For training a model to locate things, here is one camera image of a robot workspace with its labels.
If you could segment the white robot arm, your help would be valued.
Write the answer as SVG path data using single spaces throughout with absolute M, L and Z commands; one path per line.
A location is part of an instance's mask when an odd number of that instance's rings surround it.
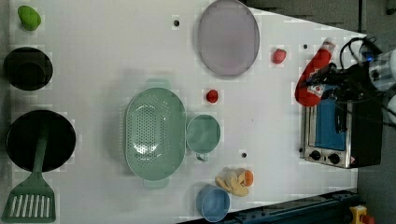
M 304 106 L 334 99 L 338 104 L 357 104 L 373 100 L 395 85 L 395 51 L 383 52 L 372 38 L 354 37 L 340 49 L 341 68 L 334 63 L 314 69 L 299 89 L 307 95 Z

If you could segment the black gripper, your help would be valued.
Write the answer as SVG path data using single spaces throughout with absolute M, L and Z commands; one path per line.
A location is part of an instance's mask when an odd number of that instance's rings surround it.
M 305 81 L 306 87 L 329 84 L 328 98 L 338 102 L 364 102 L 378 95 L 372 84 L 367 66 L 354 64 L 348 69 L 338 69 L 335 63 L 328 63 L 316 69 Z

